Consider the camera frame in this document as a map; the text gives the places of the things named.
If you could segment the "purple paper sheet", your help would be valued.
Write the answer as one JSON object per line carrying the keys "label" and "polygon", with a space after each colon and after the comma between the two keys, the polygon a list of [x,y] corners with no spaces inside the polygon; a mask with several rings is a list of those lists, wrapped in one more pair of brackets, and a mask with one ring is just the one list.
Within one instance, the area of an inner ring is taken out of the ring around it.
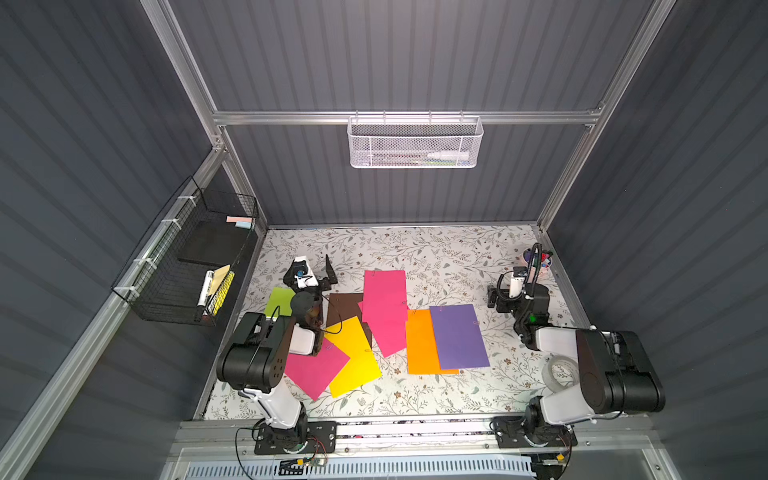
{"label": "purple paper sheet", "polygon": [[432,306],[430,313],[442,370],[490,366],[473,305]]}

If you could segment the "orange paper sheet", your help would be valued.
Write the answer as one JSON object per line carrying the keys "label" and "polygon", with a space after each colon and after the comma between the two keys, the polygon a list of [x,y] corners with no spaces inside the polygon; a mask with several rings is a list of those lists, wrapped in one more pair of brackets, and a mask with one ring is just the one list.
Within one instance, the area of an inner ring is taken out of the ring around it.
{"label": "orange paper sheet", "polygon": [[407,369],[410,375],[455,375],[458,369],[442,369],[429,310],[409,310],[406,321]]}

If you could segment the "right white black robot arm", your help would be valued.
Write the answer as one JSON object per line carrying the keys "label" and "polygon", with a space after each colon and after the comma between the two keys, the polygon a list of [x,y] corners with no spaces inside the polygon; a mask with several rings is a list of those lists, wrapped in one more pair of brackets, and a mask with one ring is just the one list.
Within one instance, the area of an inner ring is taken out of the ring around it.
{"label": "right white black robot arm", "polygon": [[664,408],[662,383],[636,333],[556,326],[550,322],[546,286],[530,278],[524,267],[512,271],[507,287],[505,277],[501,274],[488,287],[487,306],[513,316],[514,332],[526,348],[570,361],[577,372],[572,385],[533,397],[520,419],[494,418],[490,426],[500,443],[523,440],[546,447],[560,441],[570,447],[575,444],[572,427],[578,423]]}

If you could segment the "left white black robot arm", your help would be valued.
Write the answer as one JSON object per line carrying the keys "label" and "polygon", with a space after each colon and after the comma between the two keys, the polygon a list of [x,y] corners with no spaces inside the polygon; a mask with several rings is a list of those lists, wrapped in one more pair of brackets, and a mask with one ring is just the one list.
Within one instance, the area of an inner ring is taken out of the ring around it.
{"label": "left white black robot arm", "polygon": [[217,379],[262,413],[252,428],[258,448],[299,453],[309,442],[306,408],[290,392],[284,374],[291,354],[317,356],[328,333],[324,293],[338,278],[329,258],[324,270],[319,277],[306,257],[294,258],[283,277],[292,294],[288,306],[244,314],[216,361]]}

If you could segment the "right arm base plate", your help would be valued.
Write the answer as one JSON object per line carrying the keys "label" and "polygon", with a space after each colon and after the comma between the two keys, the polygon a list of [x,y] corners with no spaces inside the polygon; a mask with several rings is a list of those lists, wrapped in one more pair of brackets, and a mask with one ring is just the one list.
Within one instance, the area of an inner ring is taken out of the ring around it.
{"label": "right arm base plate", "polygon": [[529,420],[524,415],[496,416],[489,428],[501,449],[564,447],[578,445],[575,433],[562,425],[549,425]]}

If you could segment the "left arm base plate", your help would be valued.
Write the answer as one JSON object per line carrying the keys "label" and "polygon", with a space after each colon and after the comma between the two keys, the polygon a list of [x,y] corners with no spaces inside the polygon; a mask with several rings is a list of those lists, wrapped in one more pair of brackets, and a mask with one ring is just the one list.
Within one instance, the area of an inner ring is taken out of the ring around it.
{"label": "left arm base plate", "polygon": [[255,455],[313,455],[335,451],[338,423],[300,420],[292,429],[260,424],[254,430]]}

